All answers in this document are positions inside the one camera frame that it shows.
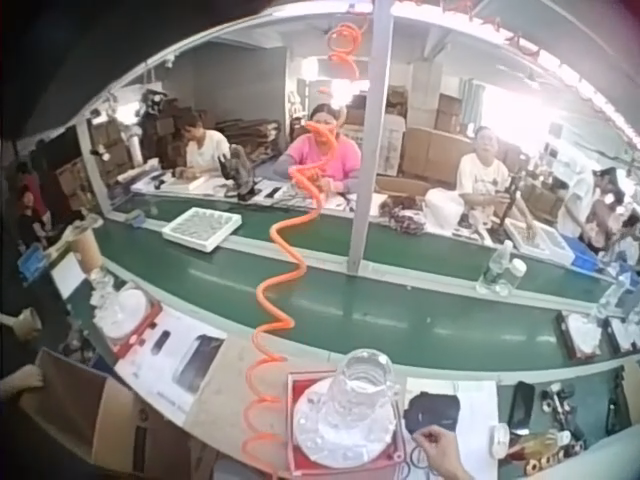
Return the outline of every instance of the orange coiled air hose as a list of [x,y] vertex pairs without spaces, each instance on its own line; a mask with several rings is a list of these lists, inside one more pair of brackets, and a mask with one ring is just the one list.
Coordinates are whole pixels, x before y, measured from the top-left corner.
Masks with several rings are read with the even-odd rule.
[[[354,80],[359,78],[359,71],[355,61],[353,60],[353,54],[362,43],[362,32],[364,32],[367,25],[368,21],[364,27],[359,29],[351,23],[341,23],[327,36],[327,42],[329,49],[331,50],[329,59],[334,62],[343,63],[349,67]],[[336,43],[338,43],[338,40],[341,40],[341,43],[346,46],[337,46]],[[307,264],[304,259],[282,238],[280,231],[284,228],[294,227],[296,225],[302,225],[310,222],[320,215],[324,205],[324,198],[322,192],[320,192],[317,186],[318,179],[321,177],[327,163],[335,155],[336,148],[338,146],[335,128],[314,122],[307,122],[305,126],[316,138],[322,140],[321,144],[325,146],[326,154],[323,160],[318,163],[291,167],[289,169],[289,175],[291,176],[293,183],[298,188],[304,190],[311,196],[311,198],[313,198],[314,208],[311,212],[300,217],[278,222],[272,225],[269,230],[271,240],[273,240],[273,242],[297,264],[297,267],[291,272],[268,278],[256,288],[256,298],[258,299],[258,303],[269,315],[273,317],[274,320],[256,328],[255,332],[251,336],[251,342],[256,350],[262,355],[262,358],[250,365],[245,375],[247,386],[255,398],[249,403],[249,405],[247,405],[243,412],[244,422],[251,432],[251,436],[242,443],[242,451],[252,460],[254,465],[258,465],[262,470],[270,472],[274,480],[278,477],[279,472],[277,471],[277,468],[274,465],[263,461],[259,455],[252,453],[251,446],[258,442],[284,443],[286,439],[282,438],[278,434],[261,430],[252,420],[251,413],[254,409],[260,406],[285,405],[286,399],[277,395],[269,395],[262,392],[254,381],[254,375],[256,370],[264,365],[268,365],[270,363],[283,363],[287,361],[287,358],[284,355],[272,352],[261,342],[262,334],[292,329],[295,326],[295,321],[267,299],[266,290],[275,285],[296,280],[306,273]]]

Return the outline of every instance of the white shirt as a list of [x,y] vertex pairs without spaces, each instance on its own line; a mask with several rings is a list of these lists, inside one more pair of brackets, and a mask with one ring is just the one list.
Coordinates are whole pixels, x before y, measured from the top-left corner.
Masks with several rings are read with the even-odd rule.
[[[485,166],[475,153],[462,157],[458,166],[456,190],[458,193],[472,193],[478,195],[495,195],[496,192],[507,188],[509,170],[499,160],[493,161],[491,166]],[[485,222],[491,221],[493,206],[474,207],[481,213]]]
[[600,191],[595,188],[593,172],[591,170],[581,172],[569,187],[564,203],[558,212],[558,231],[568,237],[578,238],[582,230],[580,225],[569,217],[567,206],[584,223],[591,212],[593,202],[599,196]]
[[187,145],[187,167],[197,171],[220,171],[218,157],[229,154],[229,142],[220,132],[206,130],[206,136],[202,148],[198,148],[195,141]]

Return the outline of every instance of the workbench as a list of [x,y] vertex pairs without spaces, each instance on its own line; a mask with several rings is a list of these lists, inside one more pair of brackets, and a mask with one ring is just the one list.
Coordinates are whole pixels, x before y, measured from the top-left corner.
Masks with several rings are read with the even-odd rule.
[[[241,213],[243,225],[235,232],[236,239],[223,243],[212,254],[164,240],[159,230],[165,222],[192,206]],[[236,352],[244,351],[246,355],[243,354],[243,362],[236,362],[237,371],[221,371],[215,378],[218,382],[242,378],[243,365],[251,358],[248,337],[266,320],[255,301],[255,288],[265,278],[291,268],[291,264],[267,248],[266,232],[273,222],[294,216],[296,211],[204,199],[157,197],[134,197],[117,210],[124,213],[134,208],[140,208],[148,215],[149,220],[143,228],[135,229],[121,221],[107,220],[95,231],[106,266],[123,281],[137,283],[170,307],[226,331],[234,338],[233,342],[237,342]],[[473,286],[474,270],[479,271],[480,265],[488,260],[489,248],[429,234],[404,236],[382,225],[371,226],[370,238],[377,237],[379,245],[387,245],[386,253],[383,248],[368,248],[369,262],[377,263],[372,259],[387,262],[387,265],[409,262],[407,245],[412,245],[414,252],[419,249],[424,252],[423,257],[432,260],[429,263],[423,258],[418,262],[424,270],[422,273],[438,278],[443,273],[458,273],[456,280],[461,284],[447,288],[457,288],[460,294],[438,291],[437,284],[425,284],[425,288],[420,288],[418,282],[418,287],[413,288],[393,278],[349,277],[340,273],[335,265],[331,266],[330,261],[345,255],[349,227],[348,219],[323,215],[316,223],[293,231],[288,237],[299,248],[319,252],[320,258],[329,265],[311,266],[303,279],[273,295],[273,301],[297,321],[295,329],[273,339],[278,351],[298,359],[293,362],[294,366],[335,366],[342,354],[363,346],[375,348],[390,356],[401,377],[411,372],[411,375],[425,378],[497,381],[501,421],[507,419],[513,385],[518,380],[534,383],[539,390],[553,381],[566,380],[576,387],[573,403],[578,406],[579,422],[589,443],[605,436],[607,399],[613,377],[623,360],[613,354],[604,339],[603,354],[593,362],[585,364],[570,360],[558,337],[554,321],[556,310],[540,305],[546,299],[549,304],[564,302],[586,308],[585,305],[589,305],[584,302],[589,299],[587,294],[596,295],[608,284],[606,279],[581,277],[576,271],[540,261],[533,268],[540,269],[548,282],[564,284],[562,293],[567,294],[566,298],[558,292],[550,296],[546,290],[536,289],[537,285],[542,285],[536,281],[528,284],[530,298],[517,298],[515,302],[482,298],[467,287]],[[449,261],[436,262],[433,254],[436,249],[457,253],[446,257],[441,253],[439,258]],[[484,260],[473,258],[473,255],[483,256]],[[570,278],[578,279],[581,288],[567,285]],[[109,358],[106,343],[91,323],[92,308],[88,306],[88,298],[89,285],[85,281],[69,299],[73,317],[82,321],[99,350]],[[280,375],[284,382],[284,372]],[[242,392],[239,393],[236,387],[238,385],[230,386],[227,393],[235,392],[237,398]],[[202,418],[192,420],[190,425],[206,425],[206,428],[188,430],[242,461],[240,444],[246,432],[241,425],[232,425],[241,418],[241,406],[236,407],[232,414],[225,410],[224,419],[209,419],[208,423]],[[549,416],[534,409],[532,428],[544,430],[550,426]],[[236,434],[227,437],[228,441],[222,441],[215,433],[220,428],[223,431],[233,429]],[[521,472],[518,466],[503,467],[500,478],[515,478]]]

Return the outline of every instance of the cable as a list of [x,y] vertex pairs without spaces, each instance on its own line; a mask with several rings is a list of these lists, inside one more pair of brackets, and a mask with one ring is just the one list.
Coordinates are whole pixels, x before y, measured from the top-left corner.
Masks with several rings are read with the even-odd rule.
[[[331,61],[347,65],[353,73],[354,80],[357,80],[360,74],[356,63],[353,60],[353,55],[362,43],[362,32],[367,28],[368,23],[367,19],[367,22],[361,29],[351,23],[341,23],[334,30],[329,32],[327,36],[327,44],[330,50],[329,59]],[[347,44],[347,46],[337,46],[336,40],[338,39],[341,39],[343,43]],[[311,222],[320,215],[324,204],[324,198],[318,188],[319,180],[322,178],[322,173],[324,172],[327,163],[335,156],[336,149],[338,147],[338,142],[336,140],[336,127],[328,127],[314,122],[307,122],[305,126],[311,131],[314,137],[322,139],[321,144],[326,149],[326,151],[323,152],[325,156],[320,162],[315,164],[295,165],[291,167],[289,169],[289,175],[291,176],[293,183],[298,188],[307,192],[311,196],[314,201],[314,208],[305,215],[283,220],[272,225],[269,229],[269,236],[271,237],[271,240],[278,245],[280,249],[282,249],[282,251],[284,251],[287,256],[297,264],[297,266],[295,270],[291,272],[268,278],[256,288],[256,298],[258,303],[270,316],[272,316],[273,321],[256,328],[251,336],[251,343],[260,353],[261,358],[251,364],[249,368],[247,368],[245,374],[247,387],[255,398],[249,403],[249,405],[247,405],[243,412],[244,423],[251,432],[251,436],[242,443],[242,452],[248,458],[253,460],[255,465],[259,465],[262,470],[270,472],[271,477],[274,480],[278,478],[279,473],[276,466],[263,461],[258,455],[252,453],[251,446],[259,442],[283,443],[286,439],[282,438],[278,434],[261,430],[251,419],[251,414],[256,408],[261,406],[285,405],[286,399],[277,395],[269,395],[260,390],[255,382],[254,376],[256,371],[263,366],[284,363],[287,361],[287,358],[284,355],[271,351],[263,344],[262,335],[281,330],[290,330],[295,327],[295,321],[267,299],[266,291],[273,286],[297,280],[306,273],[307,264],[304,259],[282,238],[280,231]]]

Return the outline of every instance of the wire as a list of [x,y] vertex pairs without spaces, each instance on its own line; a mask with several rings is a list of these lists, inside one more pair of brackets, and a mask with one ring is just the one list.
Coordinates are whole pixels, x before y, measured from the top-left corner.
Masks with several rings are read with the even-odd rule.
[[[334,30],[327,35],[327,44],[330,50],[329,59],[334,62],[343,63],[348,66],[353,74],[354,80],[359,78],[358,67],[353,60],[353,55],[362,43],[362,33],[368,26],[368,18],[364,27],[358,28],[351,23],[341,23]],[[338,46],[338,40],[340,43],[346,46]],[[252,412],[262,406],[284,406],[286,403],[285,398],[281,398],[278,395],[269,395],[263,392],[256,384],[255,376],[257,370],[269,364],[284,363],[287,358],[284,355],[277,354],[271,351],[262,342],[262,335],[265,333],[273,333],[281,330],[290,330],[295,327],[295,321],[291,316],[280,310],[273,303],[271,303],[266,297],[266,291],[276,285],[291,282],[302,277],[307,271],[307,264],[305,263],[302,255],[300,255],[291,245],[289,245],[281,236],[280,231],[286,228],[303,225],[305,223],[315,220],[322,212],[324,205],[324,197],[318,187],[319,180],[322,178],[324,169],[328,162],[333,159],[338,147],[336,140],[337,130],[336,127],[329,127],[326,125],[320,125],[314,122],[307,122],[305,124],[308,130],[316,138],[316,141],[321,140],[320,143],[325,151],[324,157],[320,162],[311,165],[295,165],[289,169],[289,175],[292,178],[293,183],[309,194],[313,199],[314,208],[309,213],[300,217],[290,218],[283,220],[271,226],[269,229],[269,236],[271,240],[284,251],[287,256],[293,260],[297,266],[295,270],[278,275],[272,278],[268,278],[262,282],[256,288],[256,298],[262,308],[273,318],[273,321],[259,326],[253,332],[251,336],[251,343],[254,348],[260,353],[261,358],[252,363],[247,368],[245,374],[245,381],[247,387],[252,395],[255,397],[249,405],[244,409],[243,419],[246,427],[251,433],[251,436],[242,443],[243,453],[253,460],[255,465],[261,467],[262,470],[270,472],[271,477],[275,480],[278,478],[278,469],[275,465],[265,462],[251,451],[251,447],[256,443],[272,442],[281,444],[286,441],[280,435],[260,429],[252,420]]]

